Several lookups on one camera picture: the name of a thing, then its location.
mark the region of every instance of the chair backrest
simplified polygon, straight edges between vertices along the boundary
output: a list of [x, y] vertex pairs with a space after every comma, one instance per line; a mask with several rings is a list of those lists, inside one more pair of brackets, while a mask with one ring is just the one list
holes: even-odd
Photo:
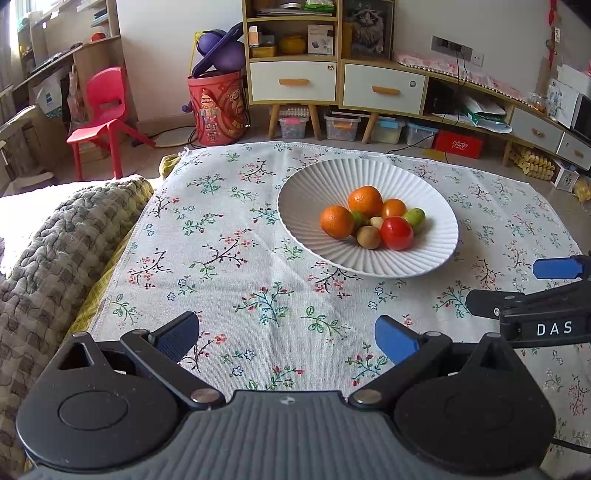
[[[86, 83], [87, 107], [93, 118], [109, 117], [109, 119], [125, 120], [125, 71], [122, 67], [113, 67], [94, 75]], [[107, 108], [103, 105], [113, 104]]]

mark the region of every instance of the cabinet leg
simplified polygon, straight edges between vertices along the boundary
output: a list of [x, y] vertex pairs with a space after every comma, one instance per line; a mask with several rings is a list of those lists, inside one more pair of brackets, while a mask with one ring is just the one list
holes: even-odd
[[369, 139], [371, 138], [371, 132], [374, 131], [374, 127], [377, 121], [378, 114], [376, 112], [372, 112], [372, 114], [369, 116], [368, 126], [365, 129], [365, 133], [363, 134], [363, 140], [361, 141], [361, 143], [366, 144], [367, 142], [369, 142]]
[[511, 164], [509, 160], [509, 154], [511, 153], [511, 148], [513, 147], [513, 142], [507, 142], [505, 144], [505, 153], [503, 154], [503, 165], [508, 167]]
[[273, 140], [275, 138], [275, 127], [277, 127], [277, 122], [279, 121], [279, 108], [281, 105], [279, 103], [274, 103], [271, 107], [271, 118], [269, 119], [269, 133], [267, 137], [269, 140]]
[[312, 120], [312, 128], [314, 129], [314, 138], [322, 140], [322, 132], [320, 131], [320, 121], [318, 120], [318, 109], [316, 105], [308, 105], [310, 111], [310, 119]]

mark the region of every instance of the ribbed plate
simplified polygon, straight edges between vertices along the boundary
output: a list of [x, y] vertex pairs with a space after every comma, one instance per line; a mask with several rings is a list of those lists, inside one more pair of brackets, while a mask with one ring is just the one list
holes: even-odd
[[[347, 206], [349, 193], [376, 187], [384, 200], [399, 198], [427, 215], [412, 248], [366, 250], [353, 237], [335, 240], [322, 231], [319, 217], [329, 205]], [[423, 179], [394, 165], [361, 158], [339, 158], [310, 165], [283, 185], [277, 200], [281, 223], [303, 248], [322, 260], [370, 277], [408, 278], [445, 263], [457, 246], [456, 216], [441, 194]]]

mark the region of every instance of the floral tablecloth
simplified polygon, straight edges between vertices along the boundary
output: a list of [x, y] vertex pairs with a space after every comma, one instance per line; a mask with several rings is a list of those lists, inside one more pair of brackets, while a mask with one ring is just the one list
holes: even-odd
[[[279, 221], [279, 190], [305, 166], [345, 157], [392, 162], [439, 190], [460, 223], [453, 258], [424, 277], [381, 281], [302, 251]], [[576, 253], [531, 186], [479, 170], [282, 142], [186, 151], [145, 208], [91, 332], [113, 340], [194, 310], [202, 332], [181, 364], [227, 398], [244, 388], [348, 395], [393, 366], [375, 345], [380, 314], [476, 342], [498, 325], [468, 313], [470, 289], [558, 285], [535, 279], [531, 264]], [[587, 445], [589, 345], [518, 353], [556, 412], [556, 435]], [[544, 464], [553, 475], [590, 465], [555, 446]]]

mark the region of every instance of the picture frame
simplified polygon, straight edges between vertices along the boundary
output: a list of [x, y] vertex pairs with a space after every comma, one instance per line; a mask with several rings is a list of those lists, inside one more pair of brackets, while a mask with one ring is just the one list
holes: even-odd
[[390, 60], [394, 39], [394, 1], [345, 0], [345, 22], [352, 30], [354, 56]]

